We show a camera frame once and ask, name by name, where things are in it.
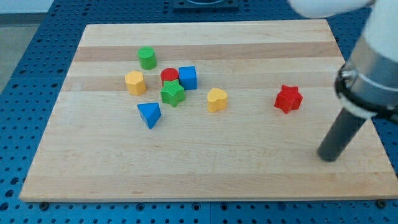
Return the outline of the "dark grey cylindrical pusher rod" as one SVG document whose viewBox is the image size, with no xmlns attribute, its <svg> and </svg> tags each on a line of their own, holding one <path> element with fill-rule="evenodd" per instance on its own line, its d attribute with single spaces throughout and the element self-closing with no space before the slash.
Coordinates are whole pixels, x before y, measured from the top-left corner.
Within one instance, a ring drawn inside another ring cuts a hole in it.
<svg viewBox="0 0 398 224">
<path fill-rule="evenodd" d="M 320 158 L 328 162 L 336 161 L 365 122 L 365 119 L 342 108 L 317 149 Z"/>
</svg>

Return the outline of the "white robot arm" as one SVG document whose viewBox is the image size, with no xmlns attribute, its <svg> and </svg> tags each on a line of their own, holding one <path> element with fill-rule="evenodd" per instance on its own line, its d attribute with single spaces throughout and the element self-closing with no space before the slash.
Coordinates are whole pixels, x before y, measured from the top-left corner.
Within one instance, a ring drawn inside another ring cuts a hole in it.
<svg viewBox="0 0 398 224">
<path fill-rule="evenodd" d="M 324 161 L 335 161 L 367 120 L 397 121 L 397 1 L 289 0 L 289 4 L 311 19 L 372 9 L 349 59 L 338 70 L 335 93 L 342 109 L 317 149 Z"/>
</svg>

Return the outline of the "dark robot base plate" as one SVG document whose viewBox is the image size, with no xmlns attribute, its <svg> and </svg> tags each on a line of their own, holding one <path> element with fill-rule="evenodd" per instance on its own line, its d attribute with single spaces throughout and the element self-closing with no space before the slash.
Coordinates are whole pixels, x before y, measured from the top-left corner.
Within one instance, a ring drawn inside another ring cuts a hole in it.
<svg viewBox="0 0 398 224">
<path fill-rule="evenodd" d="M 239 0 L 172 0 L 174 11 L 211 11 L 239 9 Z"/>
</svg>

